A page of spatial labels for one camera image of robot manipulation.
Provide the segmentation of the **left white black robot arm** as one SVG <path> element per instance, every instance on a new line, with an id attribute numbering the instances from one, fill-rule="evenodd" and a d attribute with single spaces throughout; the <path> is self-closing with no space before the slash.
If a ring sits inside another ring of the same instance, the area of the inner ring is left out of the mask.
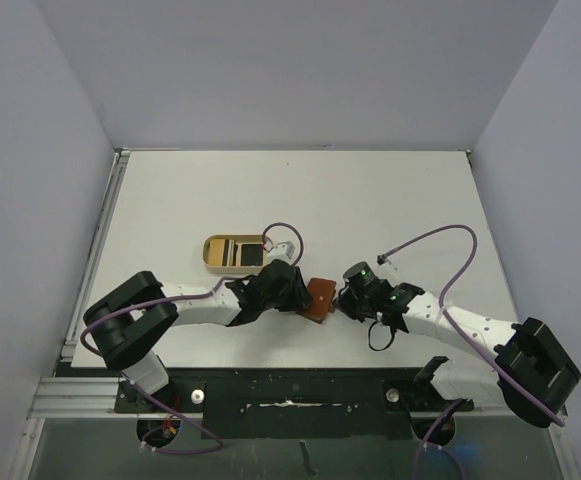
<path id="1" fill-rule="evenodd" d="M 138 388 L 138 399 L 150 410 L 170 405 L 174 387 L 155 345 L 172 327 L 242 326 L 264 312 L 299 313 L 313 302 L 300 269 L 274 260 L 243 278 L 222 277 L 205 290 L 163 284 L 141 271 L 88 308 L 80 342 Z"/>

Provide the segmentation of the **brown leather card holder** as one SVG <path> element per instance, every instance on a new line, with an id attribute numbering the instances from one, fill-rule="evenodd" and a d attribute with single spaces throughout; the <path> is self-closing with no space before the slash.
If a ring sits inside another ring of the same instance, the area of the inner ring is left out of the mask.
<path id="1" fill-rule="evenodd" d="M 309 280 L 307 290 L 312 297 L 309 308 L 299 312 L 299 315 L 317 324 L 322 324 L 326 317 L 333 313 L 333 301 L 336 295 L 334 280 L 313 277 Z"/>

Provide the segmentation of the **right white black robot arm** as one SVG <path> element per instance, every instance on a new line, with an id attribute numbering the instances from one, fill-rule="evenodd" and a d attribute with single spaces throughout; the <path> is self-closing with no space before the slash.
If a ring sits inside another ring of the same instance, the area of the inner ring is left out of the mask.
<path id="1" fill-rule="evenodd" d="M 451 306 L 419 286 L 378 277 L 365 261 L 346 270 L 343 281 L 334 304 L 347 317 L 372 319 L 393 334 L 430 337 L 483 361 L 471 371 L 443 361 L 415 384 L 422 406 L 465 399 L 506 405 L 539 428 L 563 423 L 560 411 L 581 372 L 546 323 L 498 320 Z"/>

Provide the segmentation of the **beige oval tray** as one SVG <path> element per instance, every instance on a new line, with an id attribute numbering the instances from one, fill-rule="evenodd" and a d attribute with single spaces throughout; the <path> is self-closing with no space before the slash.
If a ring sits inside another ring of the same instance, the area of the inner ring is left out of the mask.
<path id="1" fill-rule="evenodd" d="M 219 234 L 205 240 L 202 260 L 210 273 L 247 275 L 263 268 L 266 255 L 260 235 Z"/>

